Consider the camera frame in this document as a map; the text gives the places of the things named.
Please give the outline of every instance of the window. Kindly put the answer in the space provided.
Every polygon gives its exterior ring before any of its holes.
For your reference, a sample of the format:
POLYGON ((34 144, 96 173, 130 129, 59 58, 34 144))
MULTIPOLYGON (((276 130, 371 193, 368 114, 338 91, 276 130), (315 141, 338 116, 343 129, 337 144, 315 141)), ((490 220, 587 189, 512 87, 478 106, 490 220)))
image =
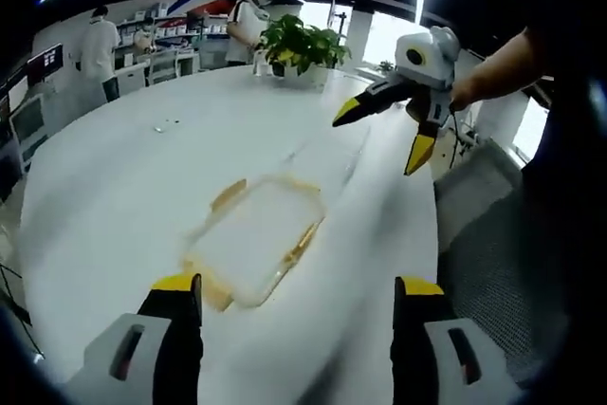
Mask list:
POLYGON ((382 61, 395 63, 396 41, 406 33, 427 30, 405 19, 376 12, 371 20, 371 29, 362 60, 377 65, 382 61))
POLYGON ((528 162, 535 156, 540 146, 547 117, 548 110, 539 106, 533 98, 529 99, 529 103, 524 111, 523 121, 512 142, 514 151, 525 162, 528 162))
MULTIPOLYGON (((300 19, 306 26, 314 26, 316 28, 327 28, 327 23, 329 23, 330 11, 331 4, 306 2, 302 5, 302 9, 300 10, 300 19)), ((336 15, 343 13, 345 13, 346 18, 343 21, 343 29, 341 30, 341 34, 347 35, 348 28, 350 27, 350 18, 352 17, 352 7, 346 7, 345 5, 336 5, 334 17, 331 21, 330 28, 339 33, 341 18, 337 17, 336 15)))

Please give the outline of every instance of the white table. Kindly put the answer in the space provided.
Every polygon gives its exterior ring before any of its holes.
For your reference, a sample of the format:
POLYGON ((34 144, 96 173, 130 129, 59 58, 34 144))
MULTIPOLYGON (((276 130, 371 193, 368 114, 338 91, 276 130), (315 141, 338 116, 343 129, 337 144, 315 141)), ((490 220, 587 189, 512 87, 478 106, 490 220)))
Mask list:
MULTIPOLYGON (((250 73, 227 68, 139 90, 36 153, 20 247, 53 379, 71 377, 89 342, 179 271, 183 234, 220 190, 275 169, 368 83, 335 72, 318 93, 250 73)), ((416 128, 405 111, 363 121, 372 130, 359 166, 270 300, 224 314, 203 306, 200 403, 294 403, 325 365, 330 403, 392 403, 394 278, 435 280, 433 186, 428 166, 401 174, 416 128)))

